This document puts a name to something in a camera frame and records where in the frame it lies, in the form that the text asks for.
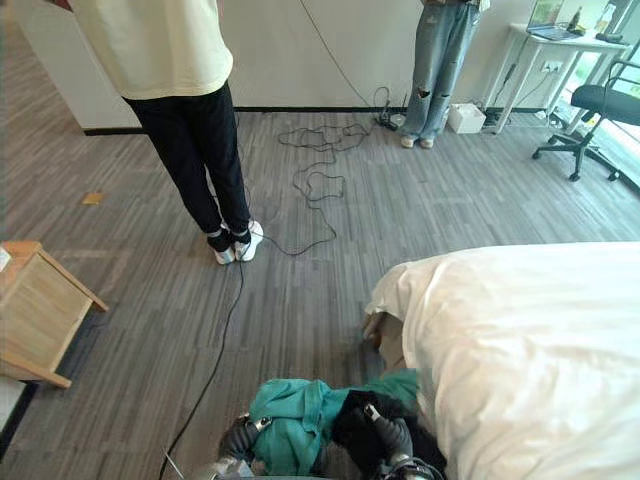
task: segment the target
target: wooden cabinet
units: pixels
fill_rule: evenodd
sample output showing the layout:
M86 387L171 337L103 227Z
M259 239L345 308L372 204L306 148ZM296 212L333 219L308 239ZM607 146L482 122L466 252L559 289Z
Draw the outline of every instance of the wooden cabinet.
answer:
M2 272L0 373L68 388L55 373L90 308L108 307L54 260L38 242L5 242Z

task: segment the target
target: white bedsheet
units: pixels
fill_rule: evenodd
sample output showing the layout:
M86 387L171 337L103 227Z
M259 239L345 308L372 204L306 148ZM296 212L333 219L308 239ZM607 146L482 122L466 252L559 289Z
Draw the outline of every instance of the white bedsheet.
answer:
M399 265L381 311L404 322L449 478L640 478L640 243Z

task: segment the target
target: bottle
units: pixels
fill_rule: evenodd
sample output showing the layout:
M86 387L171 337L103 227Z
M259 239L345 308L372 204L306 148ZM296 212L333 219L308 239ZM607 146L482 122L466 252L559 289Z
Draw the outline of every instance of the bottle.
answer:
M578 26L578 23L580 23L580 12L581 11L582 11L582 7L578 8L578 11L576 12L576 14L573 16L573 18L569 22L569 25L567 25L567 30L569 30L570 32L575 30L576 27Z
M613 20L613 14L615 11L616 11L615 5L612 5L610 3L606 6L604 11L602 12L602 16L600 17L600 20L598 20L598 23L596 23L596 32L604 33L604 31L607 29L607 27L611 23L611 20Z

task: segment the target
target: gray carpet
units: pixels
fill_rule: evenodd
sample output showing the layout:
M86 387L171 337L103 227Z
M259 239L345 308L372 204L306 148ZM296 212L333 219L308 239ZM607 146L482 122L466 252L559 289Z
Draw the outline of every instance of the gray carpet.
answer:
M15 26L6 35L8 237L41 241L112 310L87 320L65 359L72 388L38 391L5 478L154 479L212 368L239 267L216 265L147 138L83 136ZM297 169L328 154L281 146L276 135L370 118L240 119L251 210L265 232L289 250L328 236L290 185ZM345 198L322 202L338 238L299 258L265 242L244 267L220 373L179 445L183 468L212 459L228 423L269 378L342 387L378 375L360 325L371 289L393 265L487 245L639 240L638 198L599 166L588 163L572 184L570 158L529 159L546 136L534 128L446 132L431 151L407 151L374 128L338 155L324 171L346 178ZM317 193L339 187L314 182ZM91 191L104 202L80 205ZM329 473L353 478L335 458Z

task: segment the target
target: baseboard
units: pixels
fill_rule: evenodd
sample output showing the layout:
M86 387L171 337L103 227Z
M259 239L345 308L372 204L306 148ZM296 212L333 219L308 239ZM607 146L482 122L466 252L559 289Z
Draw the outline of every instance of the baseboard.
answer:
M503 107L489 107L485 110L485 114L487 113L495 113L495 114L501 114L502 111L504 110ZM519 108L513 108L511 110L512 113L536 113L539 112L541 110L544 110L544 108L524 108L524 107L519 107Z
M378 113L382 107L235 107L236 112L254 113ZM389 107L390 113L404 113L406 108ZM139 135L144 133L140 127L124 128L85 128L83 132L88 137L95 135Z
M11 440L13 436L18 431L18 427L20 426L20 422L27 412L27 408L33 400L33 396L36 394L38 390L37 383L27 383L26 387L22 391L18 402L15 407L13 407L13 411L11 415L7 419L7 423L5 423L4 428L2 429L2 433L0 433L0 462L4 458L4 454L7 453L7 449L11 444Z
M85 128L84 134L87 137L95 135L139 135L144 133L141 127L125 127L125 128Z
M383 107L235 107L236 112L258 112L258 113L378 113ZM404 113L406 108L389 107L391 113Z

